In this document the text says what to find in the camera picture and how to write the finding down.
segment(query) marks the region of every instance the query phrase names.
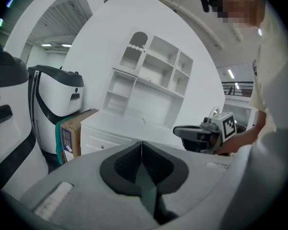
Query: white shirt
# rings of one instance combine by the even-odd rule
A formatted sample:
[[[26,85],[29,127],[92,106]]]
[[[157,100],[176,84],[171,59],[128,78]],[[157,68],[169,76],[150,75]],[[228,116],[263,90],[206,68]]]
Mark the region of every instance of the white shirt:
[[[253,62],[254,87],[250,105],[266,113],[265,126],[258,135],[273,132],[276,129],[272,116],[262,99],[263,91],[288,62],[288,38],[285,27],[281,25],[266,5],[262,30],[261,45],[257,59]]]

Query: white wall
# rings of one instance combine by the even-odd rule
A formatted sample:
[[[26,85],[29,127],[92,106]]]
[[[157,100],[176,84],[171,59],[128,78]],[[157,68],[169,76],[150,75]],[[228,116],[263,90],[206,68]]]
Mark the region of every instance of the white wall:
[[[178,11],[177,14],[195,31],[210,55],[216,54],[221,50],[219,46],[215,46],[216,42],[213,40],[211,35],[209,35],[209,33],[205,31],[198,23],[180,11]]]
[[[27,68],[34,67],[36,65],[46,65],[48,59],[48,54],[45,50],[37,45],[34,45],[31,49],[28,61]]]
[[[46,53],[44,48],[34,45],[28,58],[27,67],[46,65],[60,68],[63,65],[65,57],[66,54]]]
[[[247,130],[255,125],[258,110],[250,106],[250,98],[226,95],[223,112],[232,112],[238,124],[247,125]]]
[[[260,40],[243,41],[234,47],[225,48],[212,55],[216,67],[234,66],[252,63],[257,56]]]
[[[214,106],[223,108],[225,97],[215,65],[182,18],[158,0],[109,0],[81,29],[63,65],[83,77],[83,109],[102,108],[118,48],[133,27],[167,40],[194,59],[176,125],[199,124]]]
[[[32,49],[32,45],[30,44],[25,44],[24,45],[24,49],[20,55],[20,59],[26,64],[28,62],[29,59],[29,54],[31,52]]]
[[[63,66],[66,54],[48,53],[47,66],[60,68]]]

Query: black and white robot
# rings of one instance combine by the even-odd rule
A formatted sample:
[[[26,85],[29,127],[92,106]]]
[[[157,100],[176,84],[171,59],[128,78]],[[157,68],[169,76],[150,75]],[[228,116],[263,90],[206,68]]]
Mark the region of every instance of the black and white robot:
[[[19,200],[48,174],[32,129],[26,65],[0,51],[0,190]]]
[[[84,83],[74,72],[37,65],[28,68],[29,108],[40,147],[56,158],[55,125],[80,113]]]

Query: gray surface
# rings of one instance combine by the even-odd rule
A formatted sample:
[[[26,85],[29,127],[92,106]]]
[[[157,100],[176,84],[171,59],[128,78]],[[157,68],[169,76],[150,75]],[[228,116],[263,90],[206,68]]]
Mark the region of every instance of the gray surface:
[[[167,223],[166,225],[161,226],[158,229],[193,230],[194,226],[200,230],[220,229],[219,227],[222,217],[224,216],[225,211],[242,180],[250,151],[251,145],[241,148],[237,155],[233,158],[231,166],[224,173],[222,179],[219,180],[217,185],[212,188],[212,190],[201,202],[197,204],[196,207],[191,208],[186,214]]]
[[[135,142],[83,155],[61,166],[35,184],[21,199],[33,210],[62,182],[74,185],[50,222],[66,229],[153,229],[158,226],[139,197],[114,193],[100,177],[101,162]]]
[[[274,203],[287,180],[288,130],[280,130],[254,143],[243,178],[220,228],[247,226]]]
[[[17,214],[21,220],[26,223],[26,226],[29,228],[34,230],[62,230],[62,228],[36,216],[32,211],[30,211],[27,207],[25,207],[9,194],[5,192],[1,192],[1,194],[8,206],[14,211],[14,213]]]
[[[157,187],[150,178],[147,169],[140,165],[135,184],[141,188],[141,202],[153,216],[157,198]]]
[[[179,190],[172,194],[162,195],[166,209],[179,216],[187,213],[207,197],[233,161],[233,158],[230,157],[181,151],[156,143],[150,143],[168,154],[183,160],[189,168],[189,176]],[[214,167],[207,166],[209,162],[217,163],[218,165]]]

